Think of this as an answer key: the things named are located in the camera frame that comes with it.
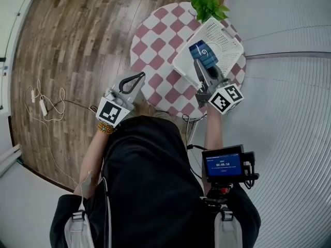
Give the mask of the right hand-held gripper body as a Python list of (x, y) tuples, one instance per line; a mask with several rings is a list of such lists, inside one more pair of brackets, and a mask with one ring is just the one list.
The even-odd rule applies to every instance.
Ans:
[(213, 93), (210, 90), (199, 90), (195, 95), (198, 105), (202, 108), (209, 104), (224, 115), (233, 110), (243, 100), (244, 96), (236, 84), (219, 84)]

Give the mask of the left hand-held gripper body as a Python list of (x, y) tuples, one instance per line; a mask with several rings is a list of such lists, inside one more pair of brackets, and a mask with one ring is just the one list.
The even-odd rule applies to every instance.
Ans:
[(113, 88), (109, 87), (100, 100), (96, 118), (115, 128), (133, 110), (133, 101), (132, 94), (125, 94), (116, 89), (115, 85)]

